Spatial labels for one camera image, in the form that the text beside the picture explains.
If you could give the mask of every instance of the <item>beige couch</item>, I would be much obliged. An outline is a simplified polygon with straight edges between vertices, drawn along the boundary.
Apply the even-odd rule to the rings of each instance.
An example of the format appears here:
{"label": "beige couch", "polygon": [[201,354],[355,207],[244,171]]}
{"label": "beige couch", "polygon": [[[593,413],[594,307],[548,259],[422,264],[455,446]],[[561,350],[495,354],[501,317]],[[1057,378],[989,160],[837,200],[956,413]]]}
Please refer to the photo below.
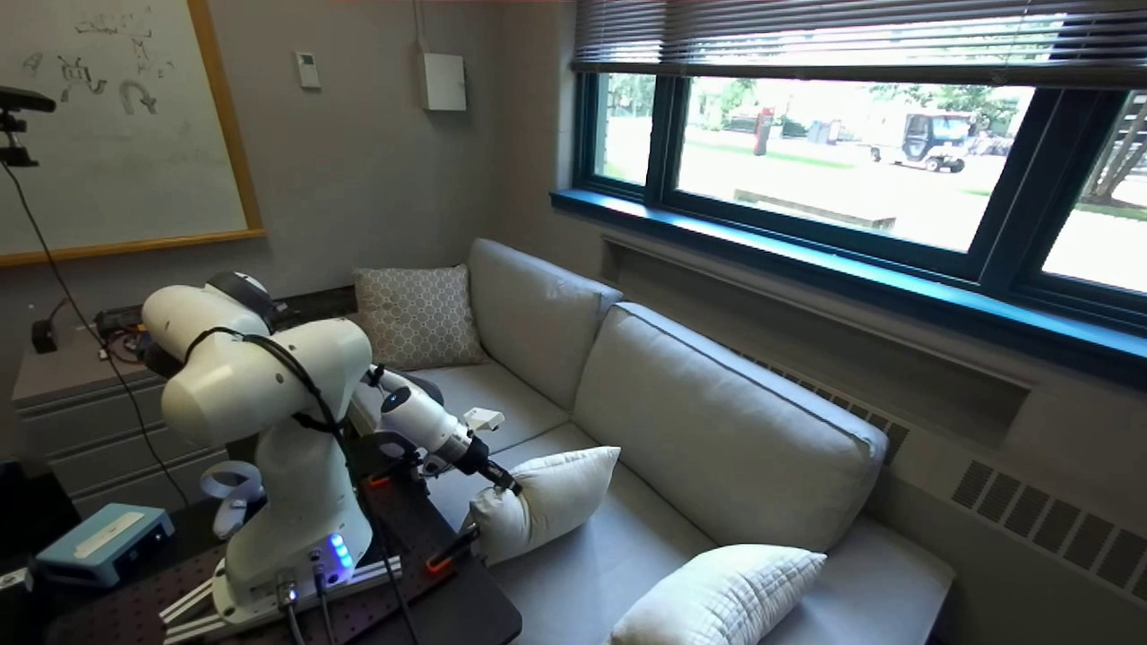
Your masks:
{"label": "beige couch", "polygon": [[[452,413],[500,408],[501,467],[619,446],[610,498],[574,533],[500,563],[520,643],[598,645],[668,574],[715,545],[805,545],[828,563],[781,645],[917,645],[952,568],[863,519],[885,433],[715,341],[495,240],[466,259],[487,362],[419,369]],[[459,522],[480,477],[437,477]]]}

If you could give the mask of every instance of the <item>white pillow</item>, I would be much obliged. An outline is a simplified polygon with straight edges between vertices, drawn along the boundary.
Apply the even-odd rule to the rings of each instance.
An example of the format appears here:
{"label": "white pillow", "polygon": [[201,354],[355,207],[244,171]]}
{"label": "white pillow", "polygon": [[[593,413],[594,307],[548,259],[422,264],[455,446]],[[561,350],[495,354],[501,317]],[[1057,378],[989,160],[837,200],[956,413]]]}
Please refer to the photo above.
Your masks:
{"label": "white pillow", "polygon": [[517,490],[475,498],[477,552],[495,568],[576,529],[607,498],[619,448],[561,452],[508,470]]}
{"label": "white pillow", "polygon": [[824,556],[728,545],[652,583],[613,626],[613,645],[757,645],[801,601]]}
{"label": "white pillow", "polygon": [[466,264],[355,269],[358,325],[395,369],[480,362]]}

